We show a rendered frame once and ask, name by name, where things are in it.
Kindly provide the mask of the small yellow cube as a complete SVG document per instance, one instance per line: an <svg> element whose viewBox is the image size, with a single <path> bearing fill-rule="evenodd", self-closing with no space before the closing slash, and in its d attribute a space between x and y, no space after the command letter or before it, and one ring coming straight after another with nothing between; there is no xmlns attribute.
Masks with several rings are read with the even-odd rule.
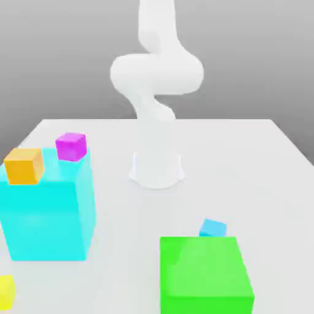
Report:
<svg viewBox="0 0 314 314"><path fill-rule="evenodd" d="M0 310L10 310L15 300L16 286L13 275L0 275Z"/></svg>

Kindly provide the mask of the small magenta cube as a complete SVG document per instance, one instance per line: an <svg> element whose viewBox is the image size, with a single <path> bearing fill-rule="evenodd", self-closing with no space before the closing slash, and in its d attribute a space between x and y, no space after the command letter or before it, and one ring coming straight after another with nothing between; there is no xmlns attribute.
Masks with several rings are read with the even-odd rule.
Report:
<svg viewBox="0 0 314 314"><path fill-rule="evenodd" d="M62 161L80 161L87 153L86 135L67 132L55 140L58 159Z"/></svg>

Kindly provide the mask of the small light blue cube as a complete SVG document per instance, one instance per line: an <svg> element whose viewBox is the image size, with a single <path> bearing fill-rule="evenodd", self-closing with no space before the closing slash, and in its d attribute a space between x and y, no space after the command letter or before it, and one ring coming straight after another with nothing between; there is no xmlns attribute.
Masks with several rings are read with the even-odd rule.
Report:
<svg viewBox="0 0 314 314"><path fill-rule="evenodd" d="M199 236L200 237L225 237L226 228L227 228L226 224L222 222L205 219L200 228Z"/></svg>

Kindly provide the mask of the large green box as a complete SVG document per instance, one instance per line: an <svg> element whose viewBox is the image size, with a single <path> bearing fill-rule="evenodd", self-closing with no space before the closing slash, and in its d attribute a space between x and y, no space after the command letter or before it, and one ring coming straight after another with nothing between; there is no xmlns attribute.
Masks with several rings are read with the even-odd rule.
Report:
<svg viewBox="0 0 314 314"><path fill-rule="evenodd" d="M252 314L235 237L161 237L159 265L161 314Z"/></svg>

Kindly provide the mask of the small orange cube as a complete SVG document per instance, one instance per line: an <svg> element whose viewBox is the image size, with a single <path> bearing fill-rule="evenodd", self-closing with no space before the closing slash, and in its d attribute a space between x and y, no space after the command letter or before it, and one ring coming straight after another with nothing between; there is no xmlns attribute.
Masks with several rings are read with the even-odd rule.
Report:
<svg viewBox="0 0 314 314"><path fill-rule="evenodd" d="M45 171L40 148L14 148L4 158L4 165L10 185L36 185Z"/></svg>

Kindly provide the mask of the large cyan box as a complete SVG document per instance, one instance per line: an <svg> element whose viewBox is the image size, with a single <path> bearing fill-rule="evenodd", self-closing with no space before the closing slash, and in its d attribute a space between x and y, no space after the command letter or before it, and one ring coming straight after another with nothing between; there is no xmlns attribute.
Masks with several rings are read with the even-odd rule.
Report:
<svg viewBox="0 0 314 314"><path fill-rule="evenodd" d="M96 226L91 154L61 161L43 148L36 185L10 185L0 166L0 223L13 261L84 261Z"/></svg>

